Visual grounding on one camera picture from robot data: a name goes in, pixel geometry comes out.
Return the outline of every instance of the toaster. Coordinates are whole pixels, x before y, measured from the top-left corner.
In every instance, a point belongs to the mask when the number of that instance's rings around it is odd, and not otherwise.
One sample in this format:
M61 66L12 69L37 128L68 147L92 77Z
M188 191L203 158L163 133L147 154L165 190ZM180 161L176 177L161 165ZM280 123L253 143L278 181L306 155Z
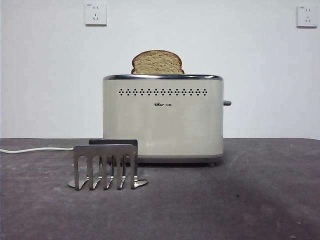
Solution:
M103 78L103 138L136 139L140 163L213 163L224 153L224 82L217 75Z

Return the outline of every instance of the wall outlet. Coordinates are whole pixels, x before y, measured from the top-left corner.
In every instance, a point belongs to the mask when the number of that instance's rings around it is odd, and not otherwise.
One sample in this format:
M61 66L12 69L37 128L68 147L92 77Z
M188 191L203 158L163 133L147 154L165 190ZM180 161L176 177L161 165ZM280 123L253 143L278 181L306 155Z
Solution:
M84 23L86 26L107 25L107 5L105 3L86 3L84 5Z
M318 6L297 6L296 7L296 26L298 28L318 27Z

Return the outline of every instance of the power cord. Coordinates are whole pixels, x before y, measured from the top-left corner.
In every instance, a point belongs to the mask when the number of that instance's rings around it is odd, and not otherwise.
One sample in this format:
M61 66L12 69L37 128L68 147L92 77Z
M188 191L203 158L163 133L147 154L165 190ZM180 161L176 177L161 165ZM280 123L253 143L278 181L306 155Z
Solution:
M6 149L0 149L0 153L5 154L21 154L21 153L28 153L28 152L35 152L35 151L72 151L74 148L65 148L65 147L37 147L37 148L29 148L29 149L22 149L22 150L6 150Z

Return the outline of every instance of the slice of bread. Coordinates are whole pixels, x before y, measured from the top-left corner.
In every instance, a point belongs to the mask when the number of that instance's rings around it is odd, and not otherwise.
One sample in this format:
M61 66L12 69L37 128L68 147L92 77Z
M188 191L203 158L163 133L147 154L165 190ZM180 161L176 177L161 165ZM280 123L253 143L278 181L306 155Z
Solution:
M132 74L185 74L177 54L164 50L144 51L132 60Z

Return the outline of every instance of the table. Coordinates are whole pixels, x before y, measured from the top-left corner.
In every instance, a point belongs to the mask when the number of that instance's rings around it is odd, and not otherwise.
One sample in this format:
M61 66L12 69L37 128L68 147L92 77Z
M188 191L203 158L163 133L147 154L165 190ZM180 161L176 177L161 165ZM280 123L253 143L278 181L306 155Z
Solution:
M87 139L1 139L9 150ZM1 153L2 240L320 239L320 141L227 138L216 167L140 164L131 190L68 186L71 151Z

